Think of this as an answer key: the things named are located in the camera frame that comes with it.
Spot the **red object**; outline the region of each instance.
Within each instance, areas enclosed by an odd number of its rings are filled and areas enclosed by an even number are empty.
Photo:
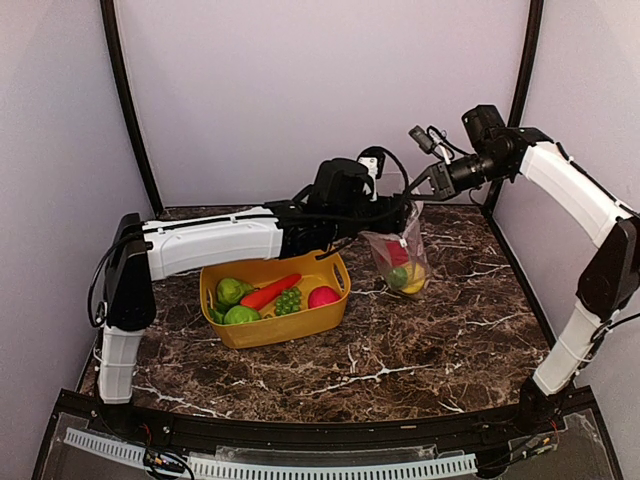
[[[407,249],[400,245],[400,242],[385,242],[389,256],[391,257],[391,266],[397,267],[409,262],[409,253]]]
[[[299,273],[294,273],[288,277],[281,278],[277,282],[273,282],[271,285],[267,285],[260,290],[250,293],[240,300],[240,305],[253,308],[254,310],[261,310],[266,307],[269,302],[273,302],[282,292],[293,287],[301,278],[302,275]]]
[[[340,295],[331,287],[315,288],[309,295],[309,308],[324,307],[340,300]]]

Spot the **black pole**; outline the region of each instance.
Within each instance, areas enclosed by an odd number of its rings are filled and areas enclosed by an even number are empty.
[[[144,148],[140,126],[138,125],[138,117],[133,106],[133,98],[129,89],[129,81],[127,79],[127,71],[124,66],[124,57],[122,55],[122,45],[120,44],[120,35],[118,34],[118,22],[116,20],[116,11],[113,0],[100,0],[102,8],[102,22],[104,24],[104,34],[107,38],[107,47],[109,48],[109,57],[111,58],[111,68],[113,77],[116,82],[116,89],[120,97],[120,107],[124,115],[124,121],[129,132],[131,147],[136,157],[138,170],[147,192],[147,197],[151,203],[151,207],[156,215],[164,210],[158,186],[153,178],[149,157]]]
[[[527,30],[522,48],[522,58],[520,60],[520,70],[518,71],[518,81],[516,91],[511,102],[511,112],[509,113],[508,127],[518,127],[522,121],[524,106],[527,101],[529,84],[533,73],[533,64],[538,48],[538,37],[540,36],[540,26],[542,24],[542,7],[544,0],[531,0],[529,4],[529,19],[527,20]],[[485,216],[492,216],[498,203],[498,197],[502,190],[503,180],[495,180],[489,187],[489,193],[482,206]]]

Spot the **yellow fruit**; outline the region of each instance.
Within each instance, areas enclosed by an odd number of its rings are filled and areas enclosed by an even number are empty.
[[[403,268],[407,271],[409,284],[401,289],[402,293],[406,293],[407,295],[418,293],[427,281],[427,272],[419,263],[415,264],[415,271],[414,266],[410,263],[403,265]]]

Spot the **orange carrot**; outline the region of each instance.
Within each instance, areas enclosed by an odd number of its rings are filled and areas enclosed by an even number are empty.
[[[250,293],[242,300],[240,300],[240,305],[253,308],[255,310],[261,310],[262,308],[266,307],[269,302],[275,300],[276,297],[282,292],[284,292],[288,288],[293,287],[300,281],[301,278],[302,275],[300,275],[299,273],[294,273],[293,275],[289,275],[288,277],[281,278],[271,285],[267,285],[260,290]]]

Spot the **marble surface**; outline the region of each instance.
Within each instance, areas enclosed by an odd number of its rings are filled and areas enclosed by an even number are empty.
[[[166,219],[223,213],[173,209]],[[475,207],[425,206],[432,278],[424,298],[387,291],[358,240],[342,256],[352,292],[342,324],[284,344],[225,347],[199,306],[199,272],[156,282],[142,339],[138,405],[285,422],[362,422],[516,403],[548,348],[510,266]],[[93,366],[81,391],[93,390]]]

